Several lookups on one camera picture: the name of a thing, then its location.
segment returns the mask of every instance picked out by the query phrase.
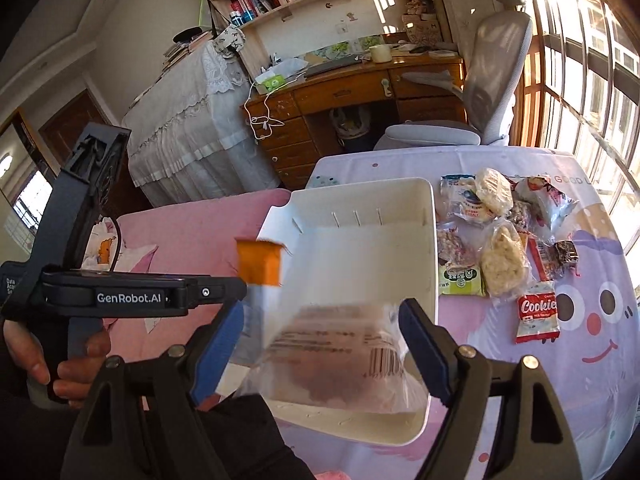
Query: desk drawer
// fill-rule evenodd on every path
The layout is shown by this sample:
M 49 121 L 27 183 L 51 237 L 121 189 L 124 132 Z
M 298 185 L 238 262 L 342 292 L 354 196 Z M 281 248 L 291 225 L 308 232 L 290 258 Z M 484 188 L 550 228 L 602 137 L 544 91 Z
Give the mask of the desk drawer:
M 287 189 L 295 191 L 297 189 L 305 189 L 306 183 L 313 173 L 315 166 L 315 164 L 305 164 L 304 166 L 278 170 L 277 173 Z
M 265 97 L 266 96 L 264 95 L 258 96 L 258 99 L 260 99 L 258 102 L 249 103 L 246 106 L 252 117 L 265 116 L 267 114 L 267 108 L 264 105 Z M 271 111 L 271 117 L 274 119 L 285 121 L 287 119 L 292 119 L 293 117 L 300 117 L 300 111 L 296 106 L 296 102 L 293 100 L 291 92 L 284 92 L 282 94 L 276 92 L 269 97 L 267 104 Z M 241 107 L 241 109 L 242 113 L 246 113 L 244 111 L 244 107 Z
M 391 76 L 391 85 L 393 86 L 394 93 L 399 99 L 406 99 L 409 97 L 427 97 L 427 96 L 450 96 L 451 92 L 446 91 L 443 88 L 437 86 L 421 85 L 402 79 L 401 75 L 405 72 L 431 72 L 439 73 L 448 70 L 453 79 L 453 84 L 456 86 L 462 85 L 462 66 L 458 64 L 450 65 L 429 65 L 429 66 L 410 66 L 406 68 L 392 68 L 389 70 Z
M 265 131 L 261 129 L 259 124 L 254 125 L 254 127 L 256 128 L 258 136 Z M 265 150 L 272 150 L 274 148 L 311 140 L 309 130 L 306 129 L 305 120 L 302 117 L 290 119 L 284 122 L 284 126 L 273 126 L 272 128 L 273 133 L 266 139 L 260 141 L 260 145 Z
M 289 168 L 290 166 L 315 164 L 320 159 L 320 155 L 311 141 L 268 150 L 267 155 L 276 170 Z
M 401 123 L 405 121 L 459 121 L 466 123 L 465 107 L 457 97 L 425 97 L 396 101 Z
M 383 81 L 387 81 L 386 93 Z M 303 115 L 340 106 L 359 105 L 392 99 L 393 92 L 386 70 L 362 73 L 316 83 L 293 91 Z

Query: trash bin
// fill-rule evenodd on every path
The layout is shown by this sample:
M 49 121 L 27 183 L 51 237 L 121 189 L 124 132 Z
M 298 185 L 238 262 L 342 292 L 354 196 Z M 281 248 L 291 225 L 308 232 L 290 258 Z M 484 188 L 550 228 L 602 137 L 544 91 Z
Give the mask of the trash bin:
M 332 108 L 331 124 L 347 153 L 370 152 L 376 140 L 370 134 L 371 112 L 367 105 Z

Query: pink blanket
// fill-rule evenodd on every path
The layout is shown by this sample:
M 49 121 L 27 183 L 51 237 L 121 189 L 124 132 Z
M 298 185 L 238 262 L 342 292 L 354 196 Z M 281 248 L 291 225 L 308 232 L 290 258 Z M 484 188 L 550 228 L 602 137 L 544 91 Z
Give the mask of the pink blanket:
M 157 244 L 149 272 L 236 275 L 236 238 L 255 238 L 272 205 L 290 192 L 270 189 L 215 200 L 175 204 L 121 216 L 129 247 Z M 125 361 L 158 357 L 172 344 L 188 341 L 210 323 L 219 305 L 203 305 L 188 316 L 162 319 L 147 334 L 143 319 L 119 319 L 110 326 L 111 353 Z

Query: wooden desk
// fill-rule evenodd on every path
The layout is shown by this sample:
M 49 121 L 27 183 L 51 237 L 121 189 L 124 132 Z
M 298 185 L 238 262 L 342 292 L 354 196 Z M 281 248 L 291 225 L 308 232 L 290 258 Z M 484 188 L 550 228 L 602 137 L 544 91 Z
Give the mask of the wooden desk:
M 462 59 L 436 60 L 428 55 L 395 57 L 389 63 L 365 62 L 300 78 L 269 97 L 271 117 L 283 121 L 284 126 L 274 127 L 273 135 L 260 145 L 285 186 L 295 190 L 305 187 L 320 158 L 343 153 L 327 113 L 331 108 L 390 102 L 393 104 L 386 106 L 397 113 L 399 123 L 436 119 L 466 123 L 464 106 L 457 97 L 401 78 L 404 72 L 444 70 L 455 85 L 462 85 Z M 253 117 L 266 115 L 264 96 L 252 98 L 247 108 Z

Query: pink cheek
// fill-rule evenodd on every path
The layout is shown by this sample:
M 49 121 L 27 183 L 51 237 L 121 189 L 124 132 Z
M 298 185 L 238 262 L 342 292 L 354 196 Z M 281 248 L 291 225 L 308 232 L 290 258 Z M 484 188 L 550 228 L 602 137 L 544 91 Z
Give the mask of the pink cheek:
M 602 321 L 600 320 L 600 316 L 595 312 L 592 312 L 587 318 L 587 330 L 591 335 L 598 335 L 601 329 Z

